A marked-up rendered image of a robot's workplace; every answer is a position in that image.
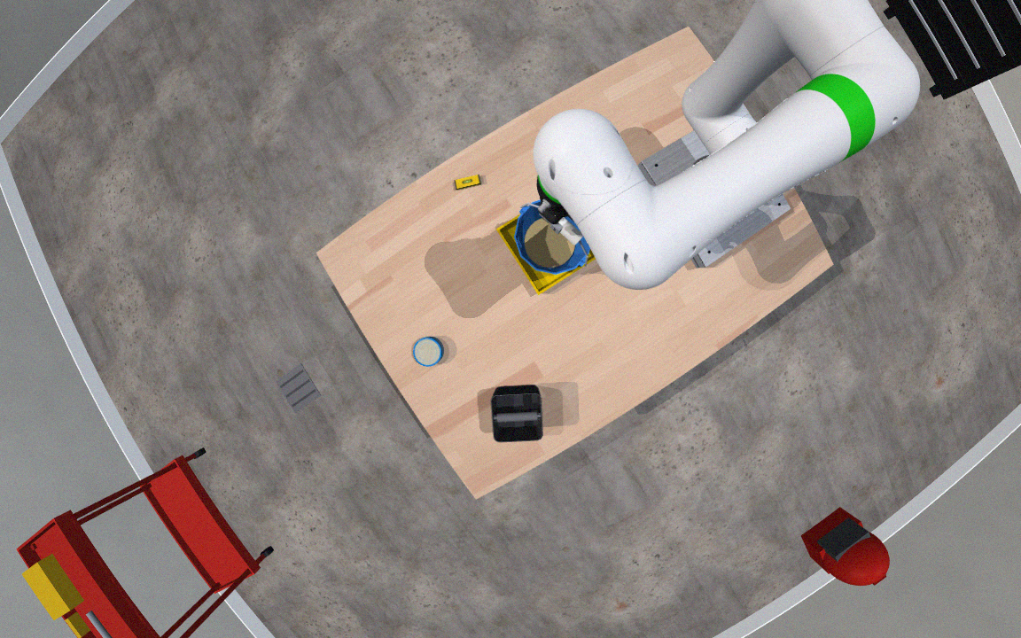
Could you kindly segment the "yellow rectangular tray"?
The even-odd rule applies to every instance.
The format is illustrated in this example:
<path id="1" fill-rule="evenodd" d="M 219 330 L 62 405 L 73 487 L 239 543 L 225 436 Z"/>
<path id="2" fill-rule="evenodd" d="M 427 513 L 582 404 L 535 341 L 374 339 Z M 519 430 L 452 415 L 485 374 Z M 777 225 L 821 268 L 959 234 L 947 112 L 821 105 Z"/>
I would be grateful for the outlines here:
<path id="1" fill-rule="evenodd" d="M 504 223 L 502 226 L 499 227 L 499 229 L 497 229 L 497 231 L 500 234 L 500 237 L 503 239 L 503 241 L 505 241 L 505 244 L 508 246 L 508 250 L 510 250 L 510 253 L 513 253 L 513 257 L 516 259 L 516 262 L 519 264 L 519 266 L 521 266 L 521 269 L 523 269 L 523 272 L 527 271 L 526 277 L 528 278 L 528 282 L 530 282 L 531 285 L 534 286 L 536 294 L 538 295 L 542 294 L 544 291 L 548 290 L 548 288 L 556 285 L 556 283 L 560 283 L 560 280 L 565 279 L 565 277 L 570 277 L 570 275 L 573 272 L 582 269 L 580 266 L 578 266 L 578 268 L 576 269 L 560 272 L 560 274 L 554 275 L 550 274 L 549 272 L 536 271 L 534 269 L 534 267 L 528 265 L 526 260 L 522 259 L 521 255 L 519 255 L 518 247 L 516 246 L 516 241 L 514 238 L 516 230 L 516 222 L 518 222 L 518 215 L 516 215 L 515 218 Z M 588 254 L 587 265 L 595 259 L 596 258 L 593 257 L 593 252 L 590 250 L 590 253 Z M 521 265 L 521 263 L 524 267 Z M 562 277 L 563 274 L 565 274 L 564 277 Z"/>

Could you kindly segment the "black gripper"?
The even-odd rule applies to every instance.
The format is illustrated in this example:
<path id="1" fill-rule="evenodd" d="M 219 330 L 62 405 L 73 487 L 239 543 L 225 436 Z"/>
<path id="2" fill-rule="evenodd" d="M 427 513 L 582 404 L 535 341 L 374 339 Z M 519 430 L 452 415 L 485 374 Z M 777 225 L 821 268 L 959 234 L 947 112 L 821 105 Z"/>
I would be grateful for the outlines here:
<path id="1" fill-rule="evenodd" d="M 550 228 L 553 229 L 555 233 L 560 234 L 560 231 L 562 231 L 563 228 L 562 223 L 558 223 L 560 219 L 562 219 L 562 217 L 567 217 L 568 215 L 568 217 L 573 220 L 571 215 L 567 213 L 565 208 L 556 203 L 554 199 L 550 199 L 546 194 L 544 194 L 542 186 L 539 184 L 538 176 L 536 176 L 536 190 L 542 200 L 542 204 L 538 207 L 539 214 L 542 215 L 544 220 L 550 223 Z"/>

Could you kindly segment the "yellow pocket level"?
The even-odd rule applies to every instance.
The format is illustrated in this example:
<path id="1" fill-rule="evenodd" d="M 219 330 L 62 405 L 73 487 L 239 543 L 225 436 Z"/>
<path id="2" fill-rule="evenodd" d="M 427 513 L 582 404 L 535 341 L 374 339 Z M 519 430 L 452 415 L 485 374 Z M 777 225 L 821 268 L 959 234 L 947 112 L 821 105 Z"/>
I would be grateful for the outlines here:
<path id="1" fill-rule="evenodd" d="M 465 178 L 461 178 L 461 179 L 454 179 L 454 182 L 455 182 L 456 190 L 461 190 L 461 189 L 464 189 L 464 187 L 472 187 L 472 186 L 477 186 L 477 185 L 481 184 L 481 182 L 479 181 L 479 175 L 477 175 L 477 176 L 469 176 L 469 177 L 465 177 Z"/>

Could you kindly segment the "blue and grey round tin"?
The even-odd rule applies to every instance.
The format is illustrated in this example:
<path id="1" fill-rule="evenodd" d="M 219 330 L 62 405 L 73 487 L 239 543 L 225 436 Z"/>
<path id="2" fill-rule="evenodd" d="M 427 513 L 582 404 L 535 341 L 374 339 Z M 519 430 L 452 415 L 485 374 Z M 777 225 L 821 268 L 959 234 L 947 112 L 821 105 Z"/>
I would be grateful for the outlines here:
<path id="1" fill-rule="evenodd" d="M 442 356 L 443 345 L 437 338 L 421 338 L 414 345 L 414 358 L 421 366 L 436 366 Z"/>

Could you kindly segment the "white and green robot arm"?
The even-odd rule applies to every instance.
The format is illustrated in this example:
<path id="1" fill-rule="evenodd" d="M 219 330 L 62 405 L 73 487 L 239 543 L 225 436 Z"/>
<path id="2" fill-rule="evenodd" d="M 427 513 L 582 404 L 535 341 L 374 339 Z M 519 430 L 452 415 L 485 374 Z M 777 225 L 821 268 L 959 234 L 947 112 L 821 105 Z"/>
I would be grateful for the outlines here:
<path id="1" fill-rule="evenodd" d="M 755 122 L 744 101 L 794 57 L 814 79 Z M 918 70 L 869 0 L 755 0 L 683 94 L 712 156 L 652 186 L 606 117 L 571 109 L 536 135 L 534 166 L 607 277 L 647 290 L 755 209 L 892 132 L 919 92 Z"/>

